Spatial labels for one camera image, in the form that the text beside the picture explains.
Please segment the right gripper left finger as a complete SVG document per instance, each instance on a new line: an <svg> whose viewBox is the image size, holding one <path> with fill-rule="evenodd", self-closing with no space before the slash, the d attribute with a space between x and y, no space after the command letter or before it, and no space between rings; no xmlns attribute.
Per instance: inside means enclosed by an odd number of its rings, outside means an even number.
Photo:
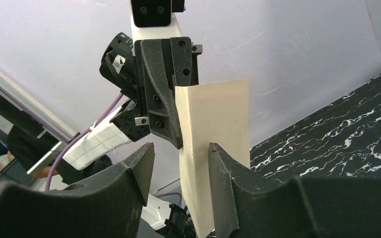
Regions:
<svg viewBox="0 0 381 238"><path fill-rule="evenodd" d="M0 238L134 238L147 204L155 151L146 143L63 190L0 181Z"/></svg>

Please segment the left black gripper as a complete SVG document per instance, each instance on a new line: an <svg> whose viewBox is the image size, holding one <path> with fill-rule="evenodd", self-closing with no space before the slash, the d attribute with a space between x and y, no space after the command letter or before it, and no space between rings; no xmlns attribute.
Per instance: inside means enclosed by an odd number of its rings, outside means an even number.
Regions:
<svg viewBox="0 0 381 238"><path fill-rule="evenodd" d="M189 37L134 42L119 33L106 48L99 71L129 100L110 121L132 141L152 133L181 149L174 90L199 84L198 56L199 45Z"/></svg>

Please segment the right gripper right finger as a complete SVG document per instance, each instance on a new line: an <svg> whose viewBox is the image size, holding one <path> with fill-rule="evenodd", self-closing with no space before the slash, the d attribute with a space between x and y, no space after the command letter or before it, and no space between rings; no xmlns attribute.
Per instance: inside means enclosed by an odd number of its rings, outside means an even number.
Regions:
<svg viewBox="0 0 381 238"><path fill-rule="evenodd" d="M208 167L219 238L381 238L381 178L293 178L267 190L216 143Z"/></svg>

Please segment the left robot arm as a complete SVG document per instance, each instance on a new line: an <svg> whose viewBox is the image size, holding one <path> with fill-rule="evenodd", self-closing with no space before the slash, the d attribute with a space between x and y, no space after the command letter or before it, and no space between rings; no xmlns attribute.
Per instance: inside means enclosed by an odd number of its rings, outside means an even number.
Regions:
<svg viewBox="0 0 381 238"><path fill-rule="evenodd" d="M175 86L198 84L197 56L201 46L188 37L133 41L119 33L105 50L101 75L118 86L127 101L77 137L63 158L83 170L109 150L157 135L181 148L183 138L175 99ZM154 149L140 148L124 160L134 188L142 198L142 219L166 238L192 238L196 231L187 208L168 203L149 193L144 183L151 165L141 164L144 155L154 159Z"/></svg>

